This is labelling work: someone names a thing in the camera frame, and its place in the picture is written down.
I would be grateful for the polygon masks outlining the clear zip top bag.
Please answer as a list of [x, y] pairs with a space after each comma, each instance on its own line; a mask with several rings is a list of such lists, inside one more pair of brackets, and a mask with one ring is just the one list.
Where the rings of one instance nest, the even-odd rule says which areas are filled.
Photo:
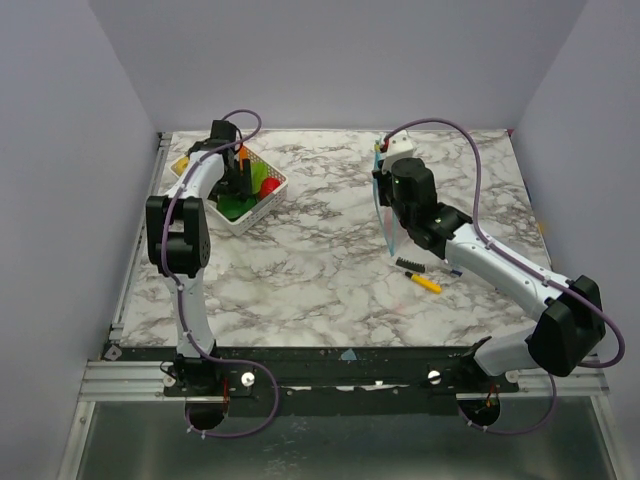
[[[376, 172], [381, 169], [383, 163], [383, 153], [381, 151], [381, 140], [378, 139], [374, 143], [374, 160], [373, 171]], [[394, 257], [397, 251], [397, 230], [398, 221], [395, 213], [390, 207], [383, 207], [380, 201], [379, 195], [379, 182], [375, 177], [372, 177], [372, 194], [374, 208], [377, 216], [378, 223], [382, 230], [383, 238], [386, 243], [389, 255]]]

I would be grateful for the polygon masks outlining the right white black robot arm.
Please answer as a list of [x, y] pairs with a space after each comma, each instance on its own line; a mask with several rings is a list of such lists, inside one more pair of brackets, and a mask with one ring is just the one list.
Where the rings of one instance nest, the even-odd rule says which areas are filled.
[[507, 336], [482, 339], [467, 352], [460, 379], [480, 392], [508, 371], [541, 368], [568, 376], [605, 335], [594, 313], [601, 305], [598, 285], [551, 272], [484, 234], [472, 219], [437, 198], [433, 172], [419, 158], [403, 158], [373, 171], [378, 197], [395, 213], [422, 250], [467, 270], [510, 297], [535, 326]]

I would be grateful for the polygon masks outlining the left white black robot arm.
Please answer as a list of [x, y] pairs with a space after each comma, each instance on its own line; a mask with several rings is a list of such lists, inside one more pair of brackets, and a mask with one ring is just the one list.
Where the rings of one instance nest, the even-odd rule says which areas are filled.
[[167, 374], [182, 393], [209, 395], [223, 389], [222, 364], [213, 359], [216, 340], [204, 300], [204, 270], [211, 238], [208, 200], [229, 202], [226, 216], [236, 220], [241, 208], [255, 204], [250, 161], [240, 155], [242, 137], [227, 117], [212, 122], [210, 134], [187, 153], [187, 166], [163, 195], [145, 204], [149, 261], [169, 288], [178, 344]]

